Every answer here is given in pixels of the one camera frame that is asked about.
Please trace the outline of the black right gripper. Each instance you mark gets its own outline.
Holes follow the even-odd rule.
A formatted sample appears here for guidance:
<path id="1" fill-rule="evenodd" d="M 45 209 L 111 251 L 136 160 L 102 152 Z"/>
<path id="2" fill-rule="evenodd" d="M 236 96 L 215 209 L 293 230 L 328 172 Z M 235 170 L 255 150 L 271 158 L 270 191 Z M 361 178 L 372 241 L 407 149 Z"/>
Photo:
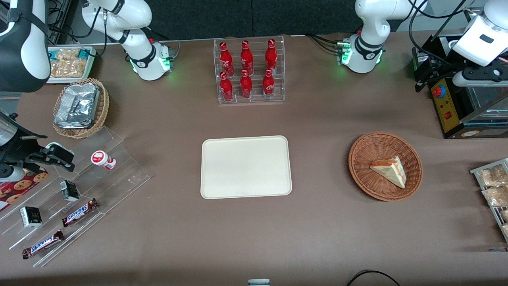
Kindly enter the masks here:
<path id="1" fill-rule="evenodd" d="M 22 133 L 1 134 L 1 169 L 11 170 L 21 163 L 22 167 L 30 164 L 56 165 L 73 172 L 74 153 L 60 144 L 49 144 L 45 148 L 38 144 L 38 138 L 46 135 L 23 135 Z"/>

